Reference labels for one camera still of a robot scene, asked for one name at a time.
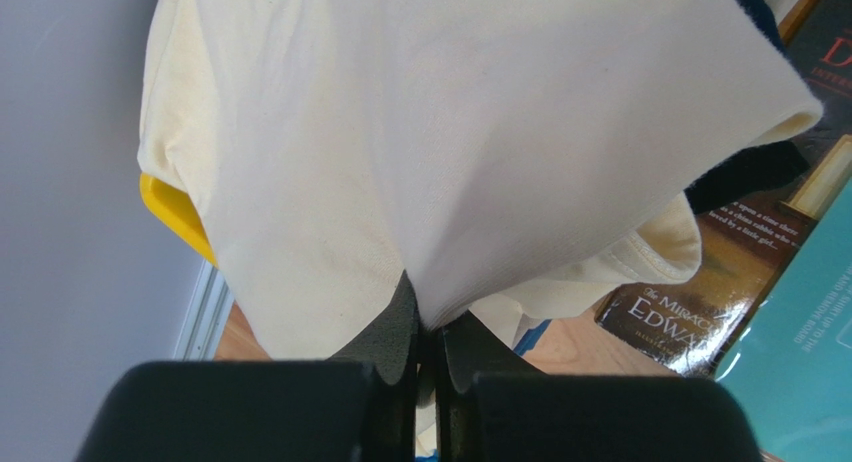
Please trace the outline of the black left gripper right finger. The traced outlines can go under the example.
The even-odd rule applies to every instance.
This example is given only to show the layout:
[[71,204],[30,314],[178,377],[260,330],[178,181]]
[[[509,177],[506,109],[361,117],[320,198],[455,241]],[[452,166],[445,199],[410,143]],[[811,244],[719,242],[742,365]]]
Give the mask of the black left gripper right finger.
[[513,426],[498,397],[542,371],[504,345],[467,312],[437,331],[436,415],[441,461],[486,461],[489,442]]

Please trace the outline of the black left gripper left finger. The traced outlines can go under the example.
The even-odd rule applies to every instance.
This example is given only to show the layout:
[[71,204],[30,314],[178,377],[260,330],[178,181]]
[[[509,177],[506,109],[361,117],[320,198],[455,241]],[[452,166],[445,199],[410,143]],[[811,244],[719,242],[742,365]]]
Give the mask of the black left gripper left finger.
[[358,362],[367,371],[363,461],[415,459],[419,337],[416,297],[402,273],[387,307],[332,356],[334,361]]

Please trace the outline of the cream t-shirt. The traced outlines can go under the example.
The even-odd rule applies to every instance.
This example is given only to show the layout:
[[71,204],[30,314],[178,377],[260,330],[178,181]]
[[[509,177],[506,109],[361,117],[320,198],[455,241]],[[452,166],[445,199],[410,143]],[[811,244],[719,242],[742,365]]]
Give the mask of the cream t-shirt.
[[685,190],[822,113],[736,0],[159,0],[138,161],[264,351],[312,359],[402,275],[504,341],[686,282]]

